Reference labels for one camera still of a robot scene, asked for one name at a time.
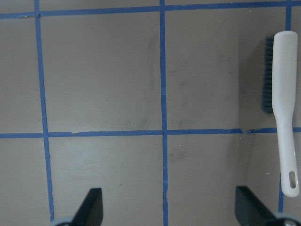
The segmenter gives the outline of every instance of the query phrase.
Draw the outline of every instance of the brush head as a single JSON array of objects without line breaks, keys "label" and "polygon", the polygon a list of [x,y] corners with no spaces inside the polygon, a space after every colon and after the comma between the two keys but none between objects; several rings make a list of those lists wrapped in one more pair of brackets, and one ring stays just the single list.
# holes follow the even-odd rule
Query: brush head
[{"label": "brush head", "polygon": [[273,113],[272,107],[272,68],[273,68],[274,36],[266,39],[265,46],[265,71],[263,77],[261,109],[266,113]]}]

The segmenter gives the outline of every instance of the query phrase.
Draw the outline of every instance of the brush handle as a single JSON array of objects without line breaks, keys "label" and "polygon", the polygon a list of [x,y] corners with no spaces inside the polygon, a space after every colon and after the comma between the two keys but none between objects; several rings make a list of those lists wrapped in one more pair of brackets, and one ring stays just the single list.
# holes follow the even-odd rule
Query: brush handle
[{"label": "brush handle", "polygon": [[286,196],[299,194],[292,119],[296,99],[298,35],[292,31],[274,36],[272,106],[277,123],[281,186]]}]

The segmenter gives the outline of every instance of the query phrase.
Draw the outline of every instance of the black bristles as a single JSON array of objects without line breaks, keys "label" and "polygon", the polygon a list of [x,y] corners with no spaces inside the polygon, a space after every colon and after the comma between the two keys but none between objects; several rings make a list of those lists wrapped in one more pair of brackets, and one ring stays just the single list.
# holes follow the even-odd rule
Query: black bristles
[{"label": "black bristles", "polygon": [[266,113],[273,113],[272,107],[272,65],[273,65],[274,36],[266,39],[265,71],[263,77],[261,109]]}]

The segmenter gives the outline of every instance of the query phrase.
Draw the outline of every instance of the oval hole in handle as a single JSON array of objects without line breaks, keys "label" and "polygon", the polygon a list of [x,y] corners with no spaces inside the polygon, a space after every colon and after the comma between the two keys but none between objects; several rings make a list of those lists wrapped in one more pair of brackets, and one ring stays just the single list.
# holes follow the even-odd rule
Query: oval hole in handle
[{"label": "oval hole in handle", "polygon": [[292,189],[296,188],[296,175],[294,171],[289,172],[290,186]]}]

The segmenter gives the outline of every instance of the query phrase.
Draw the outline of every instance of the brush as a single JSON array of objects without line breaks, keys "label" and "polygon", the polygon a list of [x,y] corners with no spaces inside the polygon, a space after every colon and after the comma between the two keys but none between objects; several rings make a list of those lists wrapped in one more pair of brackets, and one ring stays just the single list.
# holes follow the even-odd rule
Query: brush
[{"label": "brush", "polygon": [[278,32],[266,40],[265,74],[261,108],[274,113],[277,125],[282,192],[288,197],[299,194],[293,112],[296,99],[298,35]]}]

